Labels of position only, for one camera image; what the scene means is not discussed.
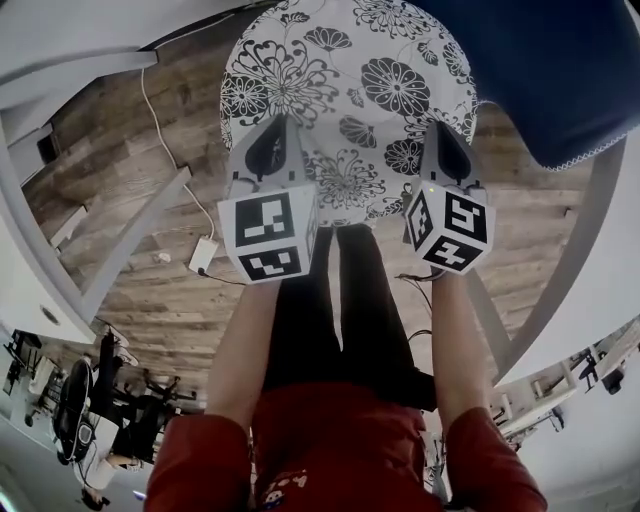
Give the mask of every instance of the sleeve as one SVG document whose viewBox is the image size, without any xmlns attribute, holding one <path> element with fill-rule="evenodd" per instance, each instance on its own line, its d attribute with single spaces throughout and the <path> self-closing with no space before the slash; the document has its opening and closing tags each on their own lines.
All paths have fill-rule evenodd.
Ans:
<svg viewBox="0 0 640 512">
<path fill-rule="evenodd" d="M 483 408 L 453 422 L 446 439 L 454 503 L 476 512 L 544 512 L 547 502 Z"/>
<path fill-rule="evenodd" d="M 169 423 L 149 480 L 145 512 L 245 510 L 251 464 L 247 435 L 221 416 Z"/>
</svg>

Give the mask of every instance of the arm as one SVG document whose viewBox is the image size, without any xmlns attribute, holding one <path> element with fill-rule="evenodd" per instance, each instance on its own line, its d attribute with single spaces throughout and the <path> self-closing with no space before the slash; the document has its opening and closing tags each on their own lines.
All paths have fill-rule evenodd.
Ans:
<svg viewBox="0 0 640 512">
<path fill-rule="evenodd" d="M 262 391 L 280 283 L 247 286 L 211 366 L 204 415 L 169 423 L 149 481 L 146 512 L 245 510 L 247 432 Z"/>
<path fill-rule="evenodd" d="M 489 414 L 487 352 L 464 278 L 433 283 L 433 370 L 457 506 L 477 512 L 542 512 L 545 499 Z"/>
<path fill-rule="evenodd" d="M 280 281 L 247 286 L 233 312 L 209 373 L 206 414 L 249 431 L 269 360 Z"/>
<path fill-rule="evenodd" d="M 487 353 L 474 319 L 464 278 L 445 274 L 433 282 L 433 373 L 445 435 L 466 411 L 487 407 Z"/>
</svg>

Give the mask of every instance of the red shirt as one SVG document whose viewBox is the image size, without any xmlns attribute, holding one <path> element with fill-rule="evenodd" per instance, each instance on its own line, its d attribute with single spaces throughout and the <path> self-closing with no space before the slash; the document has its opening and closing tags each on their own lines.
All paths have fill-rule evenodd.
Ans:
<svg viewBox="0 0 640 512">
<path fill-rule="evenodd" d="M 299 384 L 263 395 L 253 433 L 259 510 L 435 512 L 423 489 L 417 411 L 348 383 Z M 546 502 L 488 412 L 458 418 L 446 440 L 459 505 L 476 512 L 541 512 Z M 247 510 L 244 430 L 219 416 L 171 421 L 149 482 L 147 512 Z"/>
</svg>

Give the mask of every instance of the white cable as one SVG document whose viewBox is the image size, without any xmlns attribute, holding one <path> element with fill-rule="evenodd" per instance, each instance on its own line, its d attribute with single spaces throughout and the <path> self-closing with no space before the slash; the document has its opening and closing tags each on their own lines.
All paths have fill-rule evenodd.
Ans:
<svg viewBox="0 0 640 512">
<path fill-rule="evenodd" d="M 176 162 L 176 159 L 173 156 L 173 153 L 171 153 L 171 150 L 169 149 L 169 146 L 167 146 L 167 143 L 164 141 L 164 137 L 162 136 L 162 130 L 160 128 L 160 122 L 158 121 L 158 116 L 156 115 L 156 111 L 153 109 L 153 106 L 151 105 L 151 102 L 149 101 L 149 97 L 147 96 L 147 91 L 146 91 L 146 89 L 144 87 L 144 68 L 140 72 L 140 88 L 142 89 L 142 96 L 144 96 L 144 101 L 147 103 L 147 107 L 149 107 L 149 111 L 151 112 L 151 115 L 153 116 L 153 122 L 156 125 L 156 131 L 158 132 L 158 139 L 160 140 L 160 144 L 162 144 L 162 147 L 167 152 L 167 155 L 169 155 L 169 159 L 171 160 L 171 164 L 173 165 L 173 168 L 177 172 L 178 171 L 178 164 Z M 213 223 L 213 219 L 211 218 L 211 215 L 209 215 L 209 212 L 204 208 L 204 206 L 202 206 L 200 201 L 198 201 L 198 199 L 196 198 L 195 194 L 191 191 L 191 189 L 189 187 L 187 187 L 187 185 L 183 185 L 183 187 L 187 192 L 189 192 L 189 195 L 193 198 L 195 203 L 202 210 L 202 213 L 204 213 L 207 216 L 207 219 L 209 219 L 209 223 L 211 224 L 211 233 L 209 233 L 209 240 L 213 240 L 213 234 L 216 231 L 216 226 Z"/>
<path fill-rule="evenodd" d="M 187 32 L 185 34 L 181 34 L 179 36 L 174 37 L 173 39 L 169 39 L 167 41 L 164 41 L 162 43 L 160 43 L 158 46 L 155 47 L 155 49 L 157 50 L 158 48 L 164 46 L 165 44 L 168 43 L 172 43 L 173 41 L 177 41 L 178 39 L 181 39 L 185 36 L 189 36 L 191 34 L 195 34 L 196 32 L 200 32 L 201 30 L 205 30 L 207 28 L 211 28 L 215 25 L 217 25 L 218 23 L 222 23 L 225 20 L 228 20 L 229 18 L 231 18 L 233 16 L 233 14 L 229 14 L 229 16 L 225 16 L 224 18 L 211 23 L 210 25 L 207 25 L 205 27 L 200 27 L 196 30 L 193 30 L 191 32 Z M 171 150 L 169 149 L 169 146 L 167 146 L 167 143 L 164 140 L 164 137 L 162 136 L 162 129 L 160 128 L 160 122 L 158 121 L 158 116 L 156 115 L 156 111 L 153 109 L 153 105 L 151 105 L 151 102 L 149 101 L 149 96 L 147 96 L 147 90 L 145 89 L 144 86 L 144 68 L 142 68 L 142 71 L 140 72 L 140 89 L 142 90 L 142 96 L 144 97 L 144 101 L 147 104 L 147 107 L 149 107 L 149 111 L 151 112 L 151 115 L 153 116 L 153 122 L 156 125 L 156 131 L 158 132 L 158 139 L 160 140 L 160 144 L 162 144 L 162 147 L 164 148 L 164 150 L 167 152 L 167 155 L 169 155 L 169 159 L 171 160 L 171 164 L 173 165 L 173 168 L 175 169 L 175 171 L 178 171 L 178 163 L 176 162 L 176 159 L 173 156 L 173 153 L 171 153 Z M 213 240 L 213 235 L 216 232 L 216 225 L 213 222 L 213 219 L 211 218 L 211 215 L 209 215 L 209 212 L 205 209 L 204 206 L 202 206 L 202 203 L 200 203 L 200 201 L 198 201 L 198 198 L 196 197 L 196 195 L 193 193 L 193 191 L 187 187 L 187 185 L 183 185 L 184 189 L 189 192 L 189 195 L 191 196 L 191 198 L 193 199 L 193 201 L 198 205 L 198 207 L 202 210 L 202 213 L 204 213 L 207 216 L 207 219 L 209 219 L 209 224 L 211 224 L 211 233 L 209 233 L 209 240 Z"/>
</svg>

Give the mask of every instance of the black pants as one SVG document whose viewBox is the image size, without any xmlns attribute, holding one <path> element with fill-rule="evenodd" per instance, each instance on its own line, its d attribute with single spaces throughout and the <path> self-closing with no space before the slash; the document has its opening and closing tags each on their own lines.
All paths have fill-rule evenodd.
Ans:
<svg viewBox="0 0 640 512">
<path fill-rule="evenodd" d="M 433 377 L 415 368 L 371 229 L 361 224 L 336 233 L 343 350 L 334 330 L 327 272 L 333 229 L 320 228 L 310 273 L 280 287 L 265 391 L 347 381 L 387 401 L 435 410 Z"/>
<path fill-rule="evenodd" d="M 113 386 L 115 385 L 118 370 L 122 368 L 122 359 L 114 357 L 116 341 L 109 332 L 102 338 L 100 344 L 100 363 L 98 365 L 98 379 L 91 389 L 91 406 L 89 411 L 106 418 L 118 425 L 118 434 L 113 442 L 112 452 L 126 457 L 132 456 L 133 446 L 131 433 L 127 428 L 122 428 L 122 415 L 113 404 Z"/>
<path fill-rule="evenodd" d="M 117 414 L 113 405 L 113 386 L 115 384 L 118 370 L 122 367 L 122 359 L 114 357 L 116 341 L 113 334 L 109 332 L 102 338 L 100 344 L 100 363 L 98 365 L 98 379 L 91 389 L 91 406 L 89 411 L 113 421 L 118 426 L 122 419 Z"/>
</svg>

